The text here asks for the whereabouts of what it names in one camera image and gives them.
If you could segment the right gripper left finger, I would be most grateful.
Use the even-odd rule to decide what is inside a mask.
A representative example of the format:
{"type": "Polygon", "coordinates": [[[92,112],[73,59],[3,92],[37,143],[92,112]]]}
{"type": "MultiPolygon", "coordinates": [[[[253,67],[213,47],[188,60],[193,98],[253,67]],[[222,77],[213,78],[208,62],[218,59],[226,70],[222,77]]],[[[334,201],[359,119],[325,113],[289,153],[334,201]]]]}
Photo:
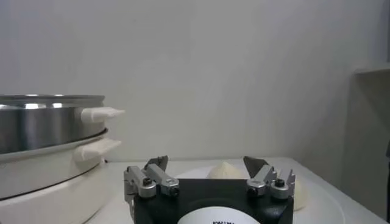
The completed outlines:
{"type": "Polygon", "coordinates": [[[138,166],[128,166],[124,171],[125,201],[132,201],[136,196],[149,199],[157,194],[178,197],[179,180],[165,172],[168,161],[169,158],[165,155],[150,159],[142,169],[138,166]]]}

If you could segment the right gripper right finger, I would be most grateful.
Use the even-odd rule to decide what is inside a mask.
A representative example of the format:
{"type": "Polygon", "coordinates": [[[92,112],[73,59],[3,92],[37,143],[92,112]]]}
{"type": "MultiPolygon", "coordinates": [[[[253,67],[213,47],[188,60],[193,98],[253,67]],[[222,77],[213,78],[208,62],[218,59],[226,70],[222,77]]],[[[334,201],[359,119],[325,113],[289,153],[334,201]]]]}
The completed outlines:
{"type": "Polygon", "coordinates": [[[246,181],[249,197],[270,194],[277,200],[286,200],[294,196],[296,176],[292,169],[282,169],[277,172],[274,166],[264,159],[250,156],[245,156],[243,162],[250,176],[246,181]]]}

